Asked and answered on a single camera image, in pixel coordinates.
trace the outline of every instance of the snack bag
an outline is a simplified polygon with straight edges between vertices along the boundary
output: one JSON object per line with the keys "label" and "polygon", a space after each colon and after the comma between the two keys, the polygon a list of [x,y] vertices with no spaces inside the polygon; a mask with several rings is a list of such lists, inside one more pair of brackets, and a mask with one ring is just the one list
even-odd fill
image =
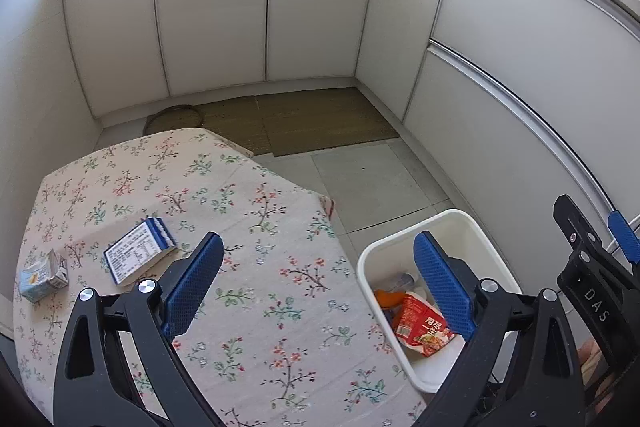
{"label": "snack bag", "polygon": [[442,349],[456,336],[436,308],[413,292],[404,296],[398,315],[398,325],[394,328],[398,341],[425,357]]}

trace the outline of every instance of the nutrition label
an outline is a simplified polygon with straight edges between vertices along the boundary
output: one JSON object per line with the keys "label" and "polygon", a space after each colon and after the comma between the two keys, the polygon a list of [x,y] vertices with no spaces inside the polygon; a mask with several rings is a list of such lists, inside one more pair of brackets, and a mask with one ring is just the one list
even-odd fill
{"label": "nutrition label", "polygon": [[139,267],[162,251],[147,223],[140,223],[104,255],[119,284]]}

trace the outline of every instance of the table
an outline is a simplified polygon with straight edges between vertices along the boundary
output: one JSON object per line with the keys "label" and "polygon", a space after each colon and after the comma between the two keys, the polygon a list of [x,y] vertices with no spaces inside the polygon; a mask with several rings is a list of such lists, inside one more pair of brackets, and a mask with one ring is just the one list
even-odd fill
{"label": "table", "polygon": [[[174,347],[228,426],[409,426],[424,398],[372,318],[329,224],[332,202],[202,129],[115,145],[49,174],[28,221],[18,270],[54,248],[69,286],[32,305],[14,292],[24,387],[52,418],[58,350],[78,292],[122,293],[102,252],[145,216],[162,217],[188,256],[206,232],[225,258]],[[129,334],[127,360],[148,409],[162,413]]]}

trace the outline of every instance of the floor tile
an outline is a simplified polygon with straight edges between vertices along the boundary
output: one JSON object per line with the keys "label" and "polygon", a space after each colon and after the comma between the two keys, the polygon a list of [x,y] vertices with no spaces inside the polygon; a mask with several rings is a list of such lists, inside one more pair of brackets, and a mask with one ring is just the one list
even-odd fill
{"label": "floor tile", "polygon": [[409,174],[412,175],[420,186],[424,195],[429,199],[430,204],[440,203],[447,199],[444,190],[442,190],[438,182],[433,179],[431,173],[424,167],[422,162],[418,160],[418,157],[409,149],[406,143],[402,140],[388,140],[387,143],[402,162],[404,168],[409,171]]}
{"label": "floor tile", "polygon": [[386,143],[312,158],[347,232],[430,206]]}
{"label": "floor tile", "polygon": [[308,188],[308,190],[325,196],[329,195],[311,156],[297,156],[295,158],[281,156],[281,158],[265,161],[264,165],[270,171],[299,187]]}
{"label": "floor tile", "polygon": [[449,210],[450,208],[455,208],[453,203],[450,200],[444,200],[440,203],[436,203],[433,205],[433,208],[436,209],[437,212],[444,212],[445,210]]}
{"label": "floor tile", "polygon": [[146,118],[138,118],[130,122],[105,127],[98,138],[98,143],[95,144],[95,150],[99,151],[111,145],[133,140],[134,138],[140,138],[145,126],[145,121]]}
{"label": "floor tile", "polygon": [[420,223],[431,216],[435,216],[437,213],[437,210],[433,206],[429,206],[428,208],[412,212],[406,216],[396,217],[396,219],[392,219],[386,223],[380,223],[379,225],[374,225],[367,229],[351,232],[348,234],[349,239],[351,239],[351,243],[353,244],[353,248],[355,248],[357,255],[360,256],[362,251],[374,241],[382,239],[387,235],[400,232],[400,230],[406,229],[416,223]]}
{"label": "floor tile", "polygon": [[324,152],[332,152],[332,151],[346,151],[351,149],[360,149],[362,147],[371,147],[372,145],[380,145],[382,143],[387,143],[393,140],[401,140],[401,138],[391,138],[389,140],[375,140],[373,142],[363,142],[363,143],[354,143],[351,145],[342,145],[340,147],[329,147],[329,149],[318,149],[316,151],[308,151],[308,152],[299,152],[296,154],[287,154],[286,156],[278,156],[277,158],[297,158],[299,156],[314,156],[316,154],[321,154]]}
{"label": "floor tile", "polygon": [[349,236],[347,234],[344,234],[338,236],[338,241],[340,241],[340,246],[344,250],[347,259],[349,259],[351,266],[353,266],[353,269],[355,269],[356,264],[358,263],[358,254],[356,253],[355,248],[353,248],[351,239],[349,239]]}
{"label": "floor tile", "polygon": [[344,225],[342,224],[342,220],[340,219],[340,215],[338,214],[338,210],[334,208],[334,212],[331,215],[331,228],[334,229],[335,235],[344,235],[347,231],[344,229]]}
{"label": "floor tile", "polygon": [[273,160],[273,153],[268,152],[267,154],[258,154],[257,156],[252,156],[252,160],[260,165],[266,166],[267,162]]}

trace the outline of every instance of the white kitchen cabinet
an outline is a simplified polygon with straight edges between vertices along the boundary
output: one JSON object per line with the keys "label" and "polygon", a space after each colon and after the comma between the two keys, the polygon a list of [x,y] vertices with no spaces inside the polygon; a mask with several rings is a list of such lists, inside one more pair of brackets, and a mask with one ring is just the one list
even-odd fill
{"label": "white kitchen cabinet", "polygon": [[524,293],[536,295],[557,287],[571,253],[552,215],[558,196],[571,195],[605,244],[607,235],[555,156],[463,71],[430,49],[405,124],[478,213]]}
{"label": "white kitchen cabinet", "polygon": [[172,95],[264,80],[266,0],[156,0]]}
{"label": "white kitchen cabinet", "polygon": [[400,120],[437,5],[438,0],[369,0],[356,77]]}
{"label": "white kitchen cabinet", "polygon": [[168,96],[154,0],[64,0],[64,6],[94,116]]}
{"label": "white kitchen cabinet", "polygon": [[268,80],[353,76],[367,0],[269,0]]}
{"label": "white kitchen cabinet", "polygon": [[640,212],[632,182],[640,163],[639,41],[610,10],[604,0],[443,0],[434,38],[525,100],[632,219]]}

